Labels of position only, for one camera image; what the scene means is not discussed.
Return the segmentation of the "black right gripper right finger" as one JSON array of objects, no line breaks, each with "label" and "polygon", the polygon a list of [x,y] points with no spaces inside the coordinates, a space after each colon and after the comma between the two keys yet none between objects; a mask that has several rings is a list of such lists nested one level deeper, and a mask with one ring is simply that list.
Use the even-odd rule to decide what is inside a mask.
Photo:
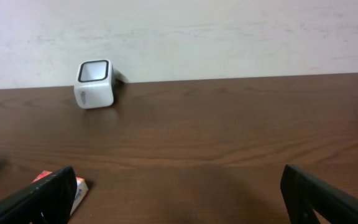
[{"label": "black right gripper right finger", "polygon": [[358,224],[357,198],[297,166],[285,166],[280,190],[292,224],[319,223],[315,213],[329,223]]}]

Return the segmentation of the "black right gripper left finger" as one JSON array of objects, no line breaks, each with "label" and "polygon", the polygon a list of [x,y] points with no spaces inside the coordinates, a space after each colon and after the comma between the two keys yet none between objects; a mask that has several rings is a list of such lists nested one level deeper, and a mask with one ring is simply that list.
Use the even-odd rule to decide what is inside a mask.
[{"label": "black right gripper left finger", "polygon": [[68,223],[77,190],[71,166],[31,183],[0,200],[0,224]]}]

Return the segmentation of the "orange Kleenex tissue pack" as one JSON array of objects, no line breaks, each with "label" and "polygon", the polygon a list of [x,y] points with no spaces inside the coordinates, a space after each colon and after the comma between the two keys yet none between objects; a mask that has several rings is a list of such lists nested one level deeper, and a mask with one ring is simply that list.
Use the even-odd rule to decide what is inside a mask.
[{"label": "orange Kleenex tissue pack", "polygon": [[[44,170],[33,180],[33,182],[36,182],[36,181],[48,176],[49,174],[51,174],[50,171]],[[81,201],[85,198],[86,194],[88,193],[88,186],[85,182],[85,179],[76,177],[76,183],[77,183],[76,194],[75,194],[75,198],[73,201],[70,215],[73,215],[74,211],[77,209],[77,207],[79,206]]]}]

